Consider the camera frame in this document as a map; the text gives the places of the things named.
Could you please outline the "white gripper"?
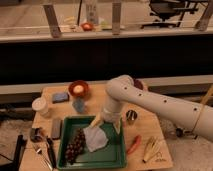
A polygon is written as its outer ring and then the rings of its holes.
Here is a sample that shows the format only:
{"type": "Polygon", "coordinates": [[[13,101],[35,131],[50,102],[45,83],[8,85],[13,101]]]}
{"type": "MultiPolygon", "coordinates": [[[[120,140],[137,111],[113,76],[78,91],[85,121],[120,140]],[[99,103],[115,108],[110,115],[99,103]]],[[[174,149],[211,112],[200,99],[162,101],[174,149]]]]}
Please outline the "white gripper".
{"type": "Polygon", "coordinates": [[[120,126],[121,126],[120,118],[121,118],[120,113],[110,112],[105,107],[103,107],[102,111],[101,111],[101,115],[98,114],[95,116],[93,121],[90,123],[90,127],[93,128],[97,125],[100,125],[102,123],[102,119],[103,119],[106,122],[114,123],[113,125],[114,125],[116,132],[120,132],[120,126]]]}

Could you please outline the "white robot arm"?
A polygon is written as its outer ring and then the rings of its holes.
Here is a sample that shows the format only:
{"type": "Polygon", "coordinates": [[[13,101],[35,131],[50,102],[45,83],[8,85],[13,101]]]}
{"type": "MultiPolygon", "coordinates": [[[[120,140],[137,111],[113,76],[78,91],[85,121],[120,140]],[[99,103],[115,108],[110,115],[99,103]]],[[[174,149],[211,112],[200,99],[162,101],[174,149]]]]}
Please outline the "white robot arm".
{"type": "Polygon", "coordinates": [[[91,127],[106,121],[113,123],[116,132],[120,133],[121,110],[123,103],[128,102],[213,142],[213,107],[141,90],[135,87],[134,79],[129,75],[109,80],[105,91],[105,103],[91,127]]]}

